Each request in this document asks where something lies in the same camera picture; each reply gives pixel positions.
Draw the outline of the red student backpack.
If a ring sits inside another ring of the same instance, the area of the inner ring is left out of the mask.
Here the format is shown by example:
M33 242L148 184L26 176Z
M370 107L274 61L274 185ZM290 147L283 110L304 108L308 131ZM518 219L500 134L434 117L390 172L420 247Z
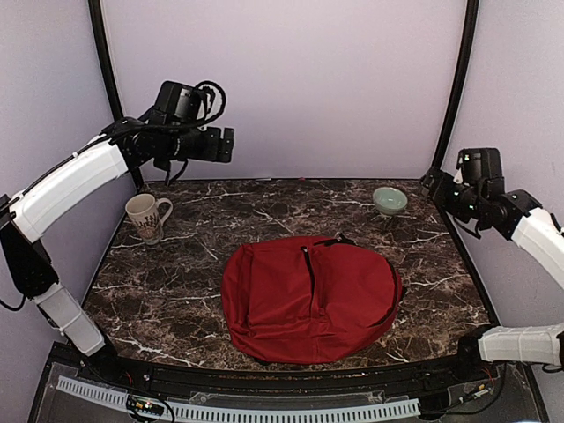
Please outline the red student backpack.
M243 244L226 262L220 291L238 350L297 365L372 345L391 328L405 293L386 257L342 234Z

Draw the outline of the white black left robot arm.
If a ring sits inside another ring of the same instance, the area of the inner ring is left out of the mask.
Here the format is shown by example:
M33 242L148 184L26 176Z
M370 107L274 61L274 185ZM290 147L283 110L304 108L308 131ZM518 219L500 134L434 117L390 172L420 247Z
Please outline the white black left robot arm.
M61 221L107 185L146 164L177 181L179 163L226 164L234 150L234 129L216 122L226 112L226 90L217 82L195 85L165 81L141 116L110 123L83 147L27 187L1 198L1 251L14 288L32 302L54 330L105 384L124 377L112 342L62 282L44 241Z

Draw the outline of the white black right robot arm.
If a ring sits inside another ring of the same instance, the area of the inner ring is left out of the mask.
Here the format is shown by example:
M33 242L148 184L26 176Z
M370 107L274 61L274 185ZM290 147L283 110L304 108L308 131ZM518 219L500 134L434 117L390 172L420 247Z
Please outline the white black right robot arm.
M487 362L563 370L563 214L508 189L501 154L465 148L450 171L431 165L423 195L446 214L475 260L493 317L462 335L449 373L468 382Z

